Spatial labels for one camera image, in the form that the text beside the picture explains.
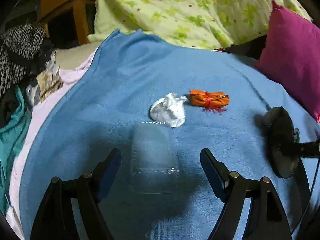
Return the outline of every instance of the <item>teal cloth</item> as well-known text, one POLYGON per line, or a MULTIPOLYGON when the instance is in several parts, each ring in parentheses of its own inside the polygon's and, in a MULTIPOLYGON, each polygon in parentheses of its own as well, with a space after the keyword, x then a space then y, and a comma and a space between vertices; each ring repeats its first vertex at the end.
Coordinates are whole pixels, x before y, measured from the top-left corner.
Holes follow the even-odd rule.
POLYGON ((0 210, 3 215, 10 207, 9 185, 13 161, 22 149, 31 122, 31 112, 18 86, 15 92, 19 106, 11 115, 9 123, 0 129, 0 210))

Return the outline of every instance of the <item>beige fabric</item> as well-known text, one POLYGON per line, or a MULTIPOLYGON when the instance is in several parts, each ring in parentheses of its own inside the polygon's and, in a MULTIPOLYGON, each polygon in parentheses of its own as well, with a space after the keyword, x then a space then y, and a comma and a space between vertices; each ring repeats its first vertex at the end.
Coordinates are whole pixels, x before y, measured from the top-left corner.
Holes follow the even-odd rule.
POLYGON ((51 71, 45 69, 37 76, 40 89, 40 102, 43 102, 49 95, 63 86, 59 74, 54 75, 51 71))
POLYGON ((94 42, 72 49, 57 49, 56 63, 61 69, 75 69, 84 62, 102 42, 94 42))

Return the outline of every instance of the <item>crumpled white tissue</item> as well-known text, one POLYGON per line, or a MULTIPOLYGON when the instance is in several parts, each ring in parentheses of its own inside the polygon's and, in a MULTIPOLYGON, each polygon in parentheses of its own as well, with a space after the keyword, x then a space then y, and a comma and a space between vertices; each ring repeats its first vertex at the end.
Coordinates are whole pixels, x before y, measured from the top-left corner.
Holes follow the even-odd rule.
POLYGON ((177 93, 169 93, 165 98, 154 102, 150 108, 150 116, 156 122, 165 122, 170 127, 179 127, 186 120, 183 103, 186 97, 177 98, 177 93))

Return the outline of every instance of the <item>black cable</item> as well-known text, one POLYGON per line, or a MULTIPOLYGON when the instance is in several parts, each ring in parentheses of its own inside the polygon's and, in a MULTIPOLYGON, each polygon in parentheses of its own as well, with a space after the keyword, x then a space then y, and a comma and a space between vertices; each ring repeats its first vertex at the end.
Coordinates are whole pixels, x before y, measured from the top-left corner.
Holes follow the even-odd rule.
POLYGON ((311 190, 310 190, 310 198, 309 198, 309 201, 308 201, 308 205, 306 206, 306 209, 305 209, 304 213, 302 214, 302 216, 300 217, 298 223, 297 223, 296 226, 292 229, 291 235, 292 235, 293 232, 297 229, 298 225, 300 224, 300 222, 302 221, 302 219, 303 219, 304 216, 306 215, 307 210, 308 210, 308 208, 309 208, 309 206, 310 206, 313 189, 314 189, 315 184, 316 184, 316 179, 317 179, 317 175, 318 175, 319 166, 320 166, 320 158, 318 158, 318 164, 317 164, 317 167, 316 167, 316 173, 315 173, 315 176, 314 176, 314 178, 313 178, 313 182, 312 182, 312 186, 311 186, 311 190))

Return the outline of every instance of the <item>green floral blanket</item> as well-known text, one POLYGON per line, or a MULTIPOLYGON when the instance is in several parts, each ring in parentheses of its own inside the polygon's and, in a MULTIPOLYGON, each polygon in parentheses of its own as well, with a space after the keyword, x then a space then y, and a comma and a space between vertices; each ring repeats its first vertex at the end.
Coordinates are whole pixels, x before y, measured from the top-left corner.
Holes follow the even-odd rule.
MULTIPOLYGON (((96 0, 95 34, 102 41, 119 28, 158 35, 184 47, 218 49, 265 35, 271 0, 96 0)), ((275 0, 310 20, 297 0, 275 0)))

